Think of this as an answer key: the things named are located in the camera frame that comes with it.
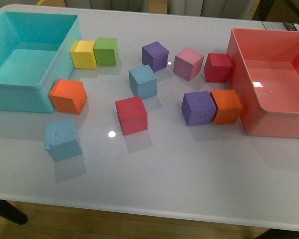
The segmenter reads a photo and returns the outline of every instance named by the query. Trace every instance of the pink plastic bin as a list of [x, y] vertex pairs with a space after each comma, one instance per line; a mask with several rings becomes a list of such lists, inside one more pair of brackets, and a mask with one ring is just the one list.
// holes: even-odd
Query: pink plastic bin
[[227, 53], [244, 131], [299, 138], [299, 32], [233, 29]]

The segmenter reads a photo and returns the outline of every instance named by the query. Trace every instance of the purple cube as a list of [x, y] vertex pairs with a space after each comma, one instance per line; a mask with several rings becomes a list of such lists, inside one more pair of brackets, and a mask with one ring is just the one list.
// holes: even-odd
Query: purple cube
[[212, 123], [216, 105], [208, 91], [185, 93], [181, 106], [187, 126]]
[[142, 47], [142, 63], [149, 65], [154, 72], [167, 66], [169, 51], [158, 41]]

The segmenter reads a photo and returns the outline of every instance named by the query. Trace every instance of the orange cube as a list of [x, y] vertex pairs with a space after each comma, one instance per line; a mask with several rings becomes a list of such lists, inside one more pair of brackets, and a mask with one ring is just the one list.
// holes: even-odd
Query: orange cube
[[243, 105], [240, 103], [234, 90], [211, 91], [211, 97], [216, 105], [216, 114], [213, 119], [215, 124], [234, 123], [243, 111]]
[[48, 94], [55, 109], [80, 114], [88, 97], [81, 81], [59, 79]]

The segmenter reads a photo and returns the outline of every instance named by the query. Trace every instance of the block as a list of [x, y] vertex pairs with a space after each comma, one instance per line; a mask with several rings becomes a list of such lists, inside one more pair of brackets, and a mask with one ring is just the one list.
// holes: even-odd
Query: block
[[234, 70], [229, 54], [209, 53], [204, 66], [206, 82], [226, 82]]
[[97, 38], [94, 45], [94, 55], [98, 66], [116, 66], [119, 57], [116, 38]]
[[243, 111], [243, 105], [240, 103], [234, 90], [211, 91], [217, 111], [213, 119], [215, 124], [234, 123]]
[[148, 128], [148, 114], [140, 96], [115, 101], [123, 135], [129, 135]]
[[48, 94], [55, 109], [79, 115], [88, 99], [83, 83], [59, 79]]
[[158, 41], [142, 47], [142, 63], [149, 65], [154, 72], [165, 68], [168, 64], [169, 51]]
[[185, 93], [181, 105], [187, 126], [212, 123], [216, 105], [208, 91]]
[[44, 146], [54, 161], [82, 154], [73, 119], [47, 123], [44, 126]]
[[203, 60], [203, 54], [186, 47], [175, 56], [173, 71], [190, 81], [200, 72]]
[[134, 96], [146, 99], [157, 95], [157, 77], [149, 65], [130, 69], [129, 79]]
[[75, 68], [95, 69], [96, 60], [93, 52], [95, 41], [75, 41], [70, 55]]

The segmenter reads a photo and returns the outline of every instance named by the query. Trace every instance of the black table leg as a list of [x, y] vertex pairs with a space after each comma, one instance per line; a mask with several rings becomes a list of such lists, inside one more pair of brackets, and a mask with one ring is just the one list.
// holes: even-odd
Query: black table leg
[[0, 216], [20, 225], [28, 221], [28, 216], [6, 200], [0, 200]]
[[299, 232], [269, 229], [264, 233], [257, 236], [255, 239], [297, 239], [299, 238]]

